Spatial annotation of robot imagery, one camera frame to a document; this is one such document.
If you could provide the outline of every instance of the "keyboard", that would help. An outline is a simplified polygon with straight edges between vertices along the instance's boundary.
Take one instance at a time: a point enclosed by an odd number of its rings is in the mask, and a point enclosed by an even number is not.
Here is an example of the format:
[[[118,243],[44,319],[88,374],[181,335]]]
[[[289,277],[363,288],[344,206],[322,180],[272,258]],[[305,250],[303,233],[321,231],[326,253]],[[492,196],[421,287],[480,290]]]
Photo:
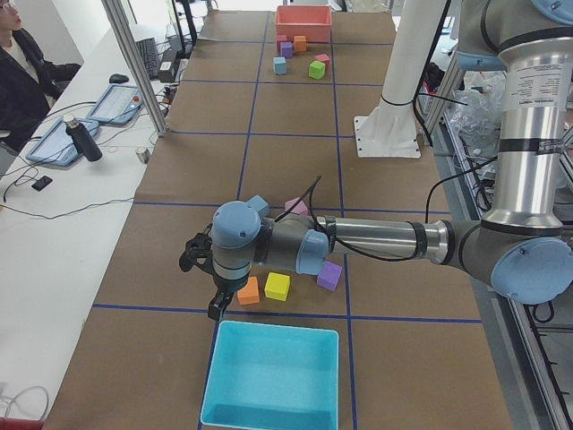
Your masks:
[[[159,71],[159,55],[155,39],[147,38],[144,40],[138,40],[135,42],[135,45],[137,45],[137,48],[140,51],[141,60],[147,70],[148,76],[150,79],[157,78]]]

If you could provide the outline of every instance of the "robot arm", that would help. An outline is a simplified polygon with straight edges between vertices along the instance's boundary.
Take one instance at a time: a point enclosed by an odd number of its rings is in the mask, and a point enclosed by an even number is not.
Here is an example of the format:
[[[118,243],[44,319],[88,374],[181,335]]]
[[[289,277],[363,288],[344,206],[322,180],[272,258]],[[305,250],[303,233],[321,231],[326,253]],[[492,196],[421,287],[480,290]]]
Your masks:
[[[481,221],[420,224],[288,215],[276,222],[254,201],[226,203],[212,227],[187,242],[180,259],[182,270],[197,265],[213,276],[218,292],[209,316],[223,316],[252,264],[318,274],[329,253],[373,254],[383,261],[427,258],[525,304],[563,292],[573,280],[573,252],[558,239],[562,225],[552,206],[573,70],[573,2],[545,3],[462,4],[460,35],[469,35],[473,44],[460,37],[460,49],[475,56],[476,68],[484,64],[480,56],[498,56],[508,70],[496,194]]]

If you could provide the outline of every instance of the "computer mouse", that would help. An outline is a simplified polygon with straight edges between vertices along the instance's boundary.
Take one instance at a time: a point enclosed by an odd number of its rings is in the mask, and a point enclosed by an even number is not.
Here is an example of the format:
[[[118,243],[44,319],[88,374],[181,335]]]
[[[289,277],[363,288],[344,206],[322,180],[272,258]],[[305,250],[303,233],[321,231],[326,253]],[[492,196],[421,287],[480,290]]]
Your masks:
[[[124,74],[114,73],[109,77],[109,83],[124,83],[128,81],[129,78]]]

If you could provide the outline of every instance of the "brown table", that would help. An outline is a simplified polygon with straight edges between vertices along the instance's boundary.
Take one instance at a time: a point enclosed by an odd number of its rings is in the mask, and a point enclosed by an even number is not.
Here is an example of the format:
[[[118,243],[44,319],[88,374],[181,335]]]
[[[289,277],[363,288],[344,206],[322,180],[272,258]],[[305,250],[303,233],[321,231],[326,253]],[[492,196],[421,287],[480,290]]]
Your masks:
[[[423,219],[439,180],[420,159],[359,159],[353,117],[378,103],[394,25],[386,13],[337,13],[332,43],[310,44],[272,71],[273,13],[213,13],[184,74],[45,428],[201,428],[216,324],[215,289],[179,271],[184,243],[234,199],[263,196],[278,213],[317,175],[321,214]],[[307,76],[314,55],[333,67]],[[448,218],[445,195],[433,220]],[[336,330],[339,428],[509,429],[468,277],[426,261],[330,258],[336,292],[291,274],[286,302],[233,303],[227,318]],[[263,284],[268,268],[253,273]]]

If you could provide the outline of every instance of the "light blue tray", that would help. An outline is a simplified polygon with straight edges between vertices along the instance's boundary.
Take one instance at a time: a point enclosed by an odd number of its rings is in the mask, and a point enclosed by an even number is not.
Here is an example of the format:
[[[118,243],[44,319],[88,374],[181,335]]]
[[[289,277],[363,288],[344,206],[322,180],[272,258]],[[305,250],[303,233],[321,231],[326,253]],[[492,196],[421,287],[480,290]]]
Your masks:
[[[248,430],[337,430],[338,333],[222,322],[201,422]]]

